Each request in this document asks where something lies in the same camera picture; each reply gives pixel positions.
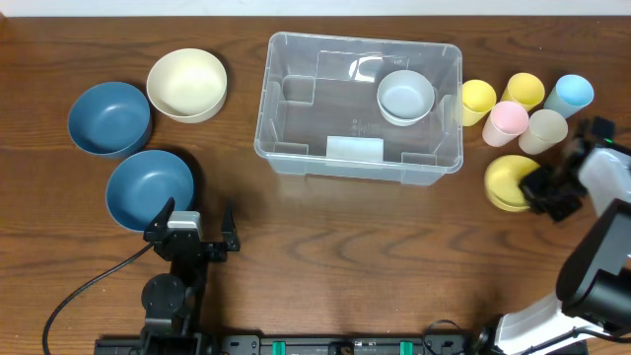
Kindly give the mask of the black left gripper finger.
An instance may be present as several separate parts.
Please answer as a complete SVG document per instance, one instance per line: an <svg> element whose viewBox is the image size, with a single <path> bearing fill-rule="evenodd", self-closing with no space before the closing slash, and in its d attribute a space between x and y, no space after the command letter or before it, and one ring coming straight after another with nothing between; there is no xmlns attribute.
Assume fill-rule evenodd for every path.
<svg viewBox="0 0 631 355"><path fill-rule="evenodd" d="M175 199L170 197L161 211L153 218L145 229L146 233L160 233L168 227L168 221L175 209Z"/></svg>
<svg viewBox="0 0 631 355"><path fill-rule="evenodd" d="M233 218L232 203L228 201L224 208L221 222L221 235L225 243L235 243L237 241L237 229Z"/></svg>

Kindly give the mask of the yellow small bowl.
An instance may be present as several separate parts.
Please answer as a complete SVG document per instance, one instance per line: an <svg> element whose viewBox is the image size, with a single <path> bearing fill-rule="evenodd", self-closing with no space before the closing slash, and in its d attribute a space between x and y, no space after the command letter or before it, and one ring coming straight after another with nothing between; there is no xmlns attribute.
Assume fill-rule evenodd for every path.
<svg viewBox="0 0 631 355"><path fill-rule="evenodd" d="M506 155L494 160L484 174L487 198L497 208L507 212L525 212L528 203L519 188L521 180L540 167L536 161L520 156Z"/></svg>

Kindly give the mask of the cream white plastic cup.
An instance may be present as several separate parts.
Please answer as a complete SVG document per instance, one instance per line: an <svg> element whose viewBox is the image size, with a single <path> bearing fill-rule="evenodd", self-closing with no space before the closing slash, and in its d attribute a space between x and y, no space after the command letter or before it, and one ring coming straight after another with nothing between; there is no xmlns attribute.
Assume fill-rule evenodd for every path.
<svg viewBox="0 0 631 355"><path fill-rule="evenodd" d="M540 109L531 115L527 130L519 138L519 146L529 155L538 155L563 141L568 131L567 120L560 113Z"/></svg>

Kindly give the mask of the pink plastic cup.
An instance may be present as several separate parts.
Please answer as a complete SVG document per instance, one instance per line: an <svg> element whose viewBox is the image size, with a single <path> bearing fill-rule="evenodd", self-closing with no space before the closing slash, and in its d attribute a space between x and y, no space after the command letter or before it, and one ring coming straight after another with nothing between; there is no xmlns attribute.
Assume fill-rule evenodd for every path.
<svg viewBox="0 0 631 355"><path fill-rule="evenodd" d="M526 131L528 112L509 101L497 103L490 111L482 130L483 140L492 147L501 147Z"/></svg>

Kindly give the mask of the white small bowl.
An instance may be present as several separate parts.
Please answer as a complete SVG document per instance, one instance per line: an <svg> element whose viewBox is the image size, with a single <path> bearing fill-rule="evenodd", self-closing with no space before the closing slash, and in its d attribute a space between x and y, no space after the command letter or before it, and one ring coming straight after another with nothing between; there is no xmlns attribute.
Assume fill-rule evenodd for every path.
<svg viewBox="0 0 631 355"><path fill-rule="evenodd" d="M390 106L379 103L379 109L386 121L401 127L415 124L430 112L429 106L418 103L395 104Z"/></svg>

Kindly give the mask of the grey small bowl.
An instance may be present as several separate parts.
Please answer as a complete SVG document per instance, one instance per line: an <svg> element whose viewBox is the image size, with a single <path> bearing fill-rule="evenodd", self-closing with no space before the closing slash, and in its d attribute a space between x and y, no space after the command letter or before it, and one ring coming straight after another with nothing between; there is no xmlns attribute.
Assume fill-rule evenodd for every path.
<svg viewBox="0 0 631 355"><path fill-rule="evenodd" d="M430 107L435 102L435 91L430 81L420 73L398 70L387 74L379 83L377 101L387 106L418 103Z"/></svg>

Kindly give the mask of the clear plastic storage container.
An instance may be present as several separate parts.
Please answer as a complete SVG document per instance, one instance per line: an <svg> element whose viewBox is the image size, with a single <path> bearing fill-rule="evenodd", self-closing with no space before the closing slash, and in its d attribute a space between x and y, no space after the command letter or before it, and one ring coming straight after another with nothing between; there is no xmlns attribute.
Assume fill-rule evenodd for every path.
<svg viewBox="0 0 631 355"><path fill-rule="evenodd" d="M378 87L409 70L429 112L386 120ZM286 175L431 185L462 166L462 53L453 44L280 32L268 43L254 150Z"/></svg>

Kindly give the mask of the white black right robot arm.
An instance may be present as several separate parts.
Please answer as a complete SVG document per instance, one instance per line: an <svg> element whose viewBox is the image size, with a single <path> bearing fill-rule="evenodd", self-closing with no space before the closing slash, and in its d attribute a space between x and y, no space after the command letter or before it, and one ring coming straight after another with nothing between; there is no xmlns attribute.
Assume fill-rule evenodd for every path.
<svg viewBox="0 0 631 355"><path fill-rule="evenodd" d="M598 219L563 264L556 291L489 333L482 354L548 354L589 338L630 342L630 150L612 142L582 161L578 181Z"/></svg>

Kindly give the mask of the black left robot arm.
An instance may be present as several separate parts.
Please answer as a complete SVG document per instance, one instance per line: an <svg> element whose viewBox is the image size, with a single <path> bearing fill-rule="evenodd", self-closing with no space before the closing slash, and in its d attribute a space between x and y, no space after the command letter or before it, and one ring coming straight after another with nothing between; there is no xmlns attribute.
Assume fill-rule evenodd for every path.
<svg viewBox="0 0 631 355"><path fill-rule="evenodd" d="M144 231L143 239L171 264L168 273L152 277L141 294L145 324L139 355L216 354L215 337L199 325L207 271L211 263L225 262L230 251L241 249L227 205L221 222L220 242L202 240L200 214L176 211L170 198Z"/></svg>

